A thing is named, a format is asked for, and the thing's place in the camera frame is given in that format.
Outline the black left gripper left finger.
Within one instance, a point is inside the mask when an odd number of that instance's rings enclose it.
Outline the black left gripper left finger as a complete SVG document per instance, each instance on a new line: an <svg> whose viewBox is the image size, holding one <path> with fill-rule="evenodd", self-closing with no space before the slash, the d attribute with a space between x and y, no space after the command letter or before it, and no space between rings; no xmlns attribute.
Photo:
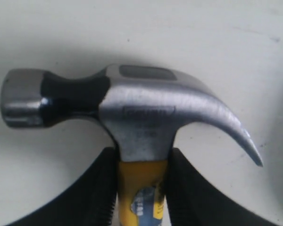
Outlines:
<svg viewBox="0 0 283 226"><path fill-rule="evenodd" d="M118 152L104 148L91 166L55 199L12 226L109 226L117 194Z"/></svg>

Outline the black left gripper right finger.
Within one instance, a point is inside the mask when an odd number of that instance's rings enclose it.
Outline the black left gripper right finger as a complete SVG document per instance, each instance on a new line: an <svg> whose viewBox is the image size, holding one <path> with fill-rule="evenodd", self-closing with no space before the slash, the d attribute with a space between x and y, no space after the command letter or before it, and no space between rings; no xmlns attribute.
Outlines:
<svg viewBox="0 0 283 226"><path fill-rule="evenodd" d="M216 187L178 149L168 154L166 201L172 226L283 226L283 207L268 188L238 191Z"/></svg>

